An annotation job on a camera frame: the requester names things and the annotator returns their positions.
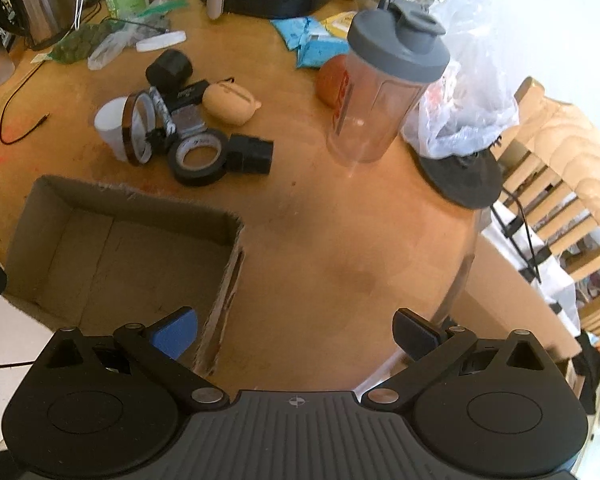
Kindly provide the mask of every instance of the black tape roll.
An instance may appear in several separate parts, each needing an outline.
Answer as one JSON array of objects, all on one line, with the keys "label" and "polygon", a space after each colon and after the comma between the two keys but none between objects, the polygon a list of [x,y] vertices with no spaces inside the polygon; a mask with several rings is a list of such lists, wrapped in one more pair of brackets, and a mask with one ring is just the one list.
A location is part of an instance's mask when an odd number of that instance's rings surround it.
[{"label": "black tape roll", "polygon": [[[185,186],[208,186],[220,180],[226,170],[227,143],[226,135],[219,130],[207,130],[200,134],[181,140],[171,146],[168,160],[169,167],[176,180]],[[210,147],[218,151],[216,158],[206,166],[188,166],[184,163],[184,158],[191,150],[197,148]]]}]

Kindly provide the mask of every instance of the open cardboard box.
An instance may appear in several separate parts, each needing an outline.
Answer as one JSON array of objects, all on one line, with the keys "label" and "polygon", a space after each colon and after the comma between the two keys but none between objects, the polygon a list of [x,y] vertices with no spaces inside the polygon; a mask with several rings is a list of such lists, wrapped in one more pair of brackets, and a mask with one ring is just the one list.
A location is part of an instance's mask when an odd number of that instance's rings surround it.
[{"label": "open cardboard box", "polygon": [[241,231],[238,217],[199,204],[42,176],[11,240],[5,297],[85,335],[191,306],[198,338],[181,362],[206,375],[237,287]]},{"label": "open cardboard box", "polygon": [[483,236],[451,317],[478,337],[505,339],[517,328],[530,330],[554,362],[582,351],[554,311]]}]

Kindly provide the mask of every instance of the silver screw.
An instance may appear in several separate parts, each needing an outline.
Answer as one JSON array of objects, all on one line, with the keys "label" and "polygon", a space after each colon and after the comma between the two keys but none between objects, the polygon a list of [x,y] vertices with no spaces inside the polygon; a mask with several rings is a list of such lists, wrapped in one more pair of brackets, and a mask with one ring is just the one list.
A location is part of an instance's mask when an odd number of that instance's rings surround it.
[{"label": "silver screw", "polygon": [[400,399],[398,392],[389,388],[376,388],[375,390],[371,390],[366,396],[376,404],[391,404]]},{"label": "silver screw", "polygon": [[200,404],[215,404],[223,397],[224,394],[217,388],[198,388],[191,393],[191,398]]}]

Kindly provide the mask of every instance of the ribbed gray panel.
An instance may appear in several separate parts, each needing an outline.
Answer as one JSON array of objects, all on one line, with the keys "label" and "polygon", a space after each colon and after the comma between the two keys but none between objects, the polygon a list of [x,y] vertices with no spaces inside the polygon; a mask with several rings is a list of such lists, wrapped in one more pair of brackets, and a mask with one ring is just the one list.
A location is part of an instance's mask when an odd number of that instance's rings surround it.
[{"label": "ribbed gray panel", "polygon": [[[26,474],[23,480],[40,477]],[[572,480],[566,472],[547,476]],[[403,419],[352,393],[243,392],[198,413],[156,462],[120,480],[475,480],[431,456]]]}]

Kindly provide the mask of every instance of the blue snack wrapper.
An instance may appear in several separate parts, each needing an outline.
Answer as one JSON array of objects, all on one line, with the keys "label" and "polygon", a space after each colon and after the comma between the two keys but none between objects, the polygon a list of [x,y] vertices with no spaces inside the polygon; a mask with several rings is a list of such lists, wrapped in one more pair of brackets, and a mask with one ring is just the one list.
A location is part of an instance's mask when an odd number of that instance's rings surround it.
[{"label": "blue snack wrapper", "polygon": [[289,50],[298,49],[296,68],[320,68],[333,56],[346,54],[349,43],[332,36],[322,24],[306,16],[289,20],[271,20]]}]

